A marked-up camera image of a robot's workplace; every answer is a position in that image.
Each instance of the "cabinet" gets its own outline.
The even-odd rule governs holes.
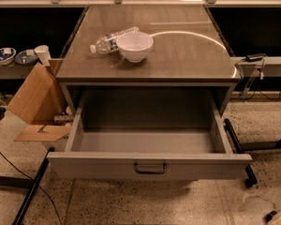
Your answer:
[[[145,60],[89,52],[100,33],[130,25],[154,37]],[[65,151],[48,155],[61,176],[234,179],[251,161],[223,127],[240,77],[203,6],[91,6],[57,79],[75,113]]]

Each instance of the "box flap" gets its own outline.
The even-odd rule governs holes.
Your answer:
[[[30,125],[15,139],[16,142],[56,142],[69,134],[71,126]]]
[[[54,76],[40,63],[36,64],[7,109],[28,124],[52,124],[55,115],[67,106]]]

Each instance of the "terrazzo floor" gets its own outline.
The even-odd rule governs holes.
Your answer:
[[[224,115],[241,143],[281,138],[281,101],[234,101]],[[26,124],[11,112],[0,121],[0,151],[21,171],[35,176],[46,154],[39,142],[14,142]],[[245,172],[235,180],[103,182],[60,178],[49,165],[40,185],[51,196],[64,225],[195,224],[259,225],[281,210],[281,150],[250,153],[259,180],[246,188]],[[22,177],[0,156],[0,175]],[[26,189],[0,187],[0,225],[12,224]],[[40,189],[22,222],[61,224]]]

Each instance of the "clear bottle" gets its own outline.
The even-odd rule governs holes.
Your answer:
[[[125,33],[138,32],[140,29],[136,26],[127,28],[126,30],[114,32],[100,37],[95,45],[91,45],[92,53],[108,54],[118,51],[116,38]]]

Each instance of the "cup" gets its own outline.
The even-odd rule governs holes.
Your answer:
[[[49,47],[47,45],[40,45],[35,48],[35,52],[43,65],[49,65],[51,59]]]

